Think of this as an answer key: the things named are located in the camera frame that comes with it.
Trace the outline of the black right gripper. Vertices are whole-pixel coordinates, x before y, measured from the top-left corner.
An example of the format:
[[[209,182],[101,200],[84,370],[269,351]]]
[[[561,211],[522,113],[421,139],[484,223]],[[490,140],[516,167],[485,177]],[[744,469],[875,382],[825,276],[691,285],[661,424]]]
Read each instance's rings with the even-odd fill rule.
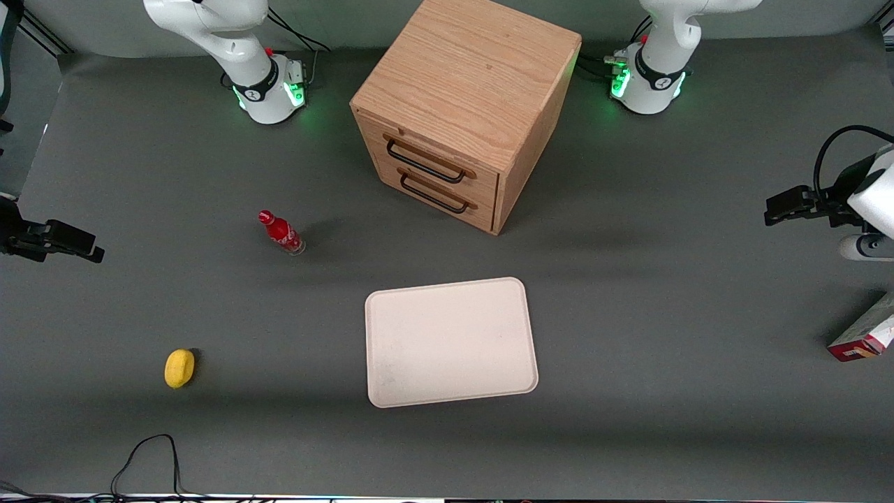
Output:
[[[28,233],[30,251],[22,251],[13,245],[12,239]],[[19,256],[36,262],[44,262],[49,254],[77,256],[93,263],[102,263],[105,250],[95,245],[96,236],[63,221],[49,219],[35,224],[23,219],[17,201],[1,196],[1,252],[7,256]]]

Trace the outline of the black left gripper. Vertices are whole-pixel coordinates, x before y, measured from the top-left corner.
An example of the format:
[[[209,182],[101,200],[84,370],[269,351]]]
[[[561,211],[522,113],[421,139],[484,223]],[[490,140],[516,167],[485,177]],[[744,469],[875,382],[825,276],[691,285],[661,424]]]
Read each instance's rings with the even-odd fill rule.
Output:
[[[852,194],[853,186],[848,184],[834,184],[825,189],[795,186],[767,198],[764,225],[825,217],[830,227],[853,226],[853,210],[847,203]]]

